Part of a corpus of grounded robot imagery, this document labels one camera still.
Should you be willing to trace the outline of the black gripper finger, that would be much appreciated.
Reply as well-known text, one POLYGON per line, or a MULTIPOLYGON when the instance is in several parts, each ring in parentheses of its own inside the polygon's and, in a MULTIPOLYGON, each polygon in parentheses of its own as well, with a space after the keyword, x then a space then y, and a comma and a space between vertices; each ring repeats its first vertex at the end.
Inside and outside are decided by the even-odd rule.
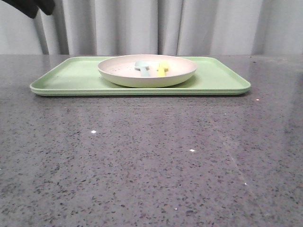
POLYGON ((35 18, 38 12, 38 6, 33 0, 2 0, 3 2, 16 8, 29 18, 35 18))
POLYGON ((55 1, 54 0, 38 0, 37 1, 38 7, 46 14, 52 15, 54 8, 55 8, 55 1))

